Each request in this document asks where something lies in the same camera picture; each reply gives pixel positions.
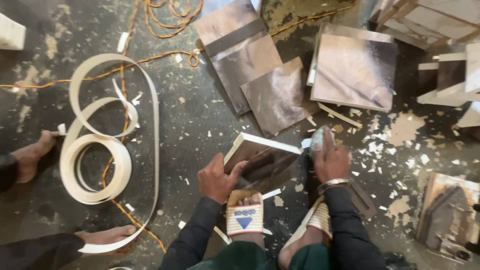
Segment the wooden strip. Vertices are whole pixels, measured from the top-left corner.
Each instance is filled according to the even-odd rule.
[[[363,125],[360,124],[359,122],[355,122],[355,121],[353,121],[352,119],[341,115],[340,113],[332,110],[331,108],[325,106],[324,104],[322,104],[322,103],[320,103],[320,102],[317,102],[317,103],[318,103],[318,106],[319,106],[322,110],[324,110],[324,111],[326,111],[326,112],[328,112],[328,113],[333,114],[334,116],[342,119],[343,121],[345,121],[345,122],[347,122],[347,123],[349,123],[349,124],[352,124],[352,125],[354,125],[354,126],[356,126],[356,127],[363,127]]]

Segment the white edge banding strip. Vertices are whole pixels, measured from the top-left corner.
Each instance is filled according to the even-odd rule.
[[[135,64],[144,74],[145,78],[147,79],[148,86],[150,88],[150,92],[151,92],[151,95],[152,95],[153,116],[154,116],[155,196],[154,196],[154,201],[152,203],[152,210],[150,212],[150,216],[145,221],[145,223],[142,225],[142,227],[139,230],[137,230],[134,234],[130,235],[129,237],[127,237],[126,239],[124,239],[122,241],[112,243],[112,244],[106,244],[106,245],[85,244],[85,246],[83,248],[78,250],[79,252],[82,252],[82,253],[90,253],[90,254],[106,253],[106,252],[116,250],[116,249],[128,244],[129,242],[131,242],[133,239],[135,239],[143,231],[143,229],[146,227],[146,225],[150,221],[150,218],[152,217],[152,215],[154,213],[154,210],[155,210],[156,202],[158,200],[158,180],[159,180],[159,163],[160,163],[159,155],[160,154],[159,154],[159,142],[158,142],[158,140],[159,140],[158,97],[157,97],[157,94],[156,94],[156,89],[155,89],[155,86],[152,82],[152,79],[148,76],[148,74],[145,72],[145,70],[143,70],[132,59],[130,59],[126,56],[122,56],[120,54],[106,53],[106,54],[100,54],[100,55],[93,56],[93,57],[87,59],[85,62],[83,62],[75,70],[75,72],[72,76],[72,81],[70,83],[70,103],[71,103],[73,112],[75,113],[77,118],[73,121],[72,125],[70,126],[70,128],[68,130],[68,133],[67,133],[67,136],[65,137],[65,140],[63,142],[63,147],[62,147],[62,151],[61,151],[61,154],[60,154],[60,174],[61,174],[61,178],[62,178],[63,184],[65,185],[65,188],[67,189],[67,191],[70,195],[72,195],[72,193],[76,194],[80,191],[81,193],[83,193],[83,195],[85,195],[87,197],[93,197],[93,199],[97,199],[99,197],[99,194],[105,196],[106,198],[115,197],[116,195],[118,195],[119,193],[122,192],[122,190],[124,189],[124,187],[126,186],[128,180],[130,178],[132,162],[131,162],[130,155],[129,155],[126,147],[118,139],[114,138],[113,136],[104,135],[104,134],[100,133],[99,131],[94,129],[87,122],[88,117],[90,117],[97,109],[99,109],[100,107],[102,107],[103,105],[105,105],[109,102],[116,101],[116,100],[119,100],[119,99],[118,98],[102,98],[102,99],[99,99],[99,100],[89,104],[83,111],[80,110],[80,106],[79,106],[79,103],[78,103],[78,93],[80,91],[80,85],[82,83],[83,78],[87,75],[87,73],[99,64],[102,64],[102,63],[107,62],[107,61],[115,61],[115,60],[125,61],[125,62]],[[125,132],[123,132],[122,134],[116,135],[115,137],[123,136],[123,135],[126,135],[126,134],[130,133],[134,129],[134,127],[137,125],[138,115],[137,115],[136,109],[131,103],[129,103],[127,101],[126,101],[126,103],[128,105],[129,112],[132,114],[131,122],[129,124],[128,129]],[[83,126],[88,128],[94,134],[85,135],[85,136],[89,136],[86,139],[82,139],[85,136],[82,136],[79,139],[77,139],[77,137],[78,137],[78,135],[79,135]],[[109,148],[111,151],[112,150],[116,151],[117,155],[119,155],[119,156],[115,156],[116,153],[112,153],[113,156],[115,157],[115,162],[116,163],[121,162],[121,159],[125,159],[125,160],[128,159],[129,160],[129,162],[124,161],[124,162],[126,162],[125,164],[122,164],[122,165],[117,164],[117,166],[115,166],[115,172],[113,174],[113,178],[116,178],[116,177],[119,178],[119,180],[116,180],[116,181],[118,181],[117,184],[119,185],[119,187],[123,186],[123,188],[120,189],[117,186],[115,186],[114,183],[113,183],[114,180],[112,178],[112,182],[110,182],[110,184],[105,189],[103,189],[99,192],[96,192],[96,193],[89,192],[89,191],[85,191],[82,188],[81,188],[81,190],[80,189],[76,190],[75,186],[72,185],[72,182],[75,182],[76,186],[80,187],[79,184],[77,183],[76,179],[75,178],[73,178],[73,179],[72,178],[66,178],[67,176],[71,175],[71,173],[74,172],[74,170],[75,170],[75,168],[74,168],[75,158],[73,158],[71,160],[67,157],[70,157],[70,158],[75,157],[74,153],[78,152],[78,154],[80,154],[79,152],[81,151],[81,148],[79,148],[79,149],[73,149],[73,148],[69,149],[69,148],[72,146],[72,144],[80,145],[79,147],[85,147],[85,146],[87,146],[88,144],[91,143],[91,142],[89,143],[87,141],[87,139],[95,139],[96,142],[100,142],[100,143],[104,144],[105,146],[109,145],[110,147],[107,146],[107,148]],[[122,179],[125,178],[124,175],[122,175],[122,173],[128,173],[128,177],[126,177],[126,183],[124,183],[123,182],[124,180],[122,180]],[[102,201],[105,201],[105,199],[103,199],[101,201],[97,201],[97,202],[93,201],[93,202],[90,202],[90,203],[85,202],[85,201],[80,201],[80,202],[86,203],[86,204],[97,204],[97,203],[100,203]]]
[[[358,122],[355,122],[355,121],[353,121],[352,119],[350,119],[350,118],[348,118],[348,117],[345,117],[345,116],[341,115],[340,113],[332,110],[331,108],[325,106],[324,104],[322,104],[322,103],[320,103],[320,102],[317,102],[317,103],[318,103],[318,106],[319,106],[322,110],[324,110],[324,111],[326,111],[326,112],[328,112],[328,113],[333,114],[334,116],[342,119],[343,121],[345,121],[345,122],[347,122],[347,123],[349,123],[349,124],[352,124],[352,125],[354,125],[354,126],[356,126],[356,127],[362,127],[362,126],[363,126],[362,124],[360,124],[360,123],[358,123]]]

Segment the metal bangle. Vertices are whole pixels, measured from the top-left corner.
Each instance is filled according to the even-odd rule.
[[[335,178],[332,180],[328,180],[327,182],[321,184],[318,187],[318,194],[322,195],[323,193],[325,193],[325,190],[331,188],[332,186],[343,184],[343,183],[346,183],[347,185],[351,184],[351,180],[348,178]]]

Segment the hand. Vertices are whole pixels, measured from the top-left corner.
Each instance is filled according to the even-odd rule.
[[[238,176],[247,163],[247,161],[237,163],[230,175],[226,175],[223,173],[223,154],[216,154],[212,161],[197,173],[202,196],[223,204],[237,184]]]
[[[348,152],[345,146],[333,144],[330,130],[324,129],[324,145],[326,155],[321,145],[315,148],[315,173],[321,183],[335,178],[348,178],[350,165],[348,163]]]

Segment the foot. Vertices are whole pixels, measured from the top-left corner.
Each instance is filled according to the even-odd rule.
[[[85,231],[76,232],[75,235],[82,238],[85,241],[85,244],[97,244],[97,245],[105,245],[116,243],[121,241],[128,236],[134,234],[136,231],[135,226],[133,225],[126,225],[123,227],[116,227],[110,230],[96,232],[96,233],[87,233]],[[116,252],[125,252],[125,247],[113,251]]]
[[[259,196],[259,194],[254,194],[250,198],[244,198],[243,200],[239,200],[237,202],[237,206],[259,204],[261,200],[262,198]],[[262,249],[265,249],[263,233],[241,233],[237,235],[232,235],[231,238],[233,241],[254,242],[257,245],[259,245]]]
[[[52,149],[58,136],[58,132],[44,130],[36,143],[11,153],[17,159],[17,183],[27,183],[35,177],[38,161]]]
[[[299,240],[280,251],[280,254],[278,255],[278,265],[282,270],[287,270],[293,256],[302,247],[320,243],[328,245],[329,241],[328,236],[323,231],[309,226],[307,227],[305,234]]]

